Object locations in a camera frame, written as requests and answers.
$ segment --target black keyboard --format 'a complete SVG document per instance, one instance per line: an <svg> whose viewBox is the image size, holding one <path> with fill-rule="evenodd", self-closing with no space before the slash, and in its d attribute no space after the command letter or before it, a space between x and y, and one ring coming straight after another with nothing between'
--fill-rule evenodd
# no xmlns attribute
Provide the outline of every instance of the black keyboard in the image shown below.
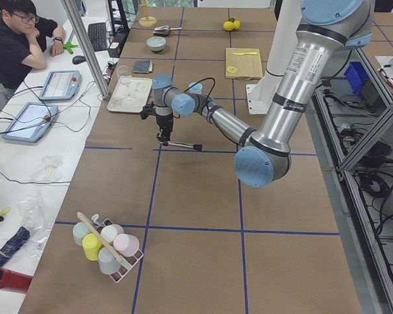
<svg viewBox="0 0 393 314"><path fill-rule="evenodd" d="M89 24L87 35L89 36L94 51L102 51L107 49L106 34L106 23L100 22Z"/></svg>

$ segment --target dark blue cloth roll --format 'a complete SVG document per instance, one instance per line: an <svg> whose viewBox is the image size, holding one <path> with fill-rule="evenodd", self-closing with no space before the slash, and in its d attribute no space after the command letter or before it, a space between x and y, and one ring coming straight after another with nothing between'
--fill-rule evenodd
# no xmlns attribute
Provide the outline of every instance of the dark blue cloth roll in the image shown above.
<svg viewBox="0 0 393 314"><path fill-rule="evenodd" d="M20 250L23 244L29 239L30 233L24 228L20 227L16 234L6 242L0 250L0 267Z"/></svg>

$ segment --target blue joint cap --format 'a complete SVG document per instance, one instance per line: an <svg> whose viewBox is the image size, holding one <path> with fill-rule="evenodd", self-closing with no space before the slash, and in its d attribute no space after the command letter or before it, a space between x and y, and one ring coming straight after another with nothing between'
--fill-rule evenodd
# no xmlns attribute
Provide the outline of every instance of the blue joint cap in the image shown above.
<svg viewBox="0 0 393 314"><path fill-rule="evenodd" d="M268 185L274 178L271 159L253 146L243 147L237 152L234 157L234 170L244 184L254 188Z"/></svg>
<svg viewBox="0 0 393 314"><path fill-rule="evenodd" d="M336 24L354 13L363 0L301 0L301 16L310 24Z"/></svg>
<svg viewBox="0 0 393 314"><path fill-rule="evenodd" d="M346 42L345 48L346 49L356 49L367 46L371 42L371 35L368 34L362 37L350 39Z"/></svg>
<svg viewBox="0 0 393 314"><path fill-rule="evenodd" d="M189 116L195 110L195 100L187 94L179 94L172 100L172 110L181 116Z"/></svg>
<svg viewBox="0 0 393 314"><path fill-rule="evenodd" d="M172 85L172 79L166 74L159 74L153 78L153 89L161 90Z"/></svg>

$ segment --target black hair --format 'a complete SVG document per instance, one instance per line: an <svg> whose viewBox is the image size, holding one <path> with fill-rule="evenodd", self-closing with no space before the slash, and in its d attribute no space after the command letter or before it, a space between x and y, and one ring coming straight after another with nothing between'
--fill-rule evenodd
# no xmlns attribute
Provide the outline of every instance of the black hair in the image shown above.
<svg viewBox="0 0 393 314"><path fill-rule="evenodd" d="M31 0L0 0L0 11L6 10L10 14L19 11L25 14L37 15L37 8Z"/></svg>

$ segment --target computer mouse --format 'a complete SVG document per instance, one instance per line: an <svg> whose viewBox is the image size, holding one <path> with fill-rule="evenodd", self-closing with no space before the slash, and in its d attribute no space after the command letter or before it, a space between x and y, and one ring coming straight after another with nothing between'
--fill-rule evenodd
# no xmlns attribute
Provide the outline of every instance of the computer mouse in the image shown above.
<svg viewBox="0 0 393 314"><path fill-rule="evenodd" d="M73 64L79 64L85 61L86 61L85 56L74 56L72 60Z"/></svg>

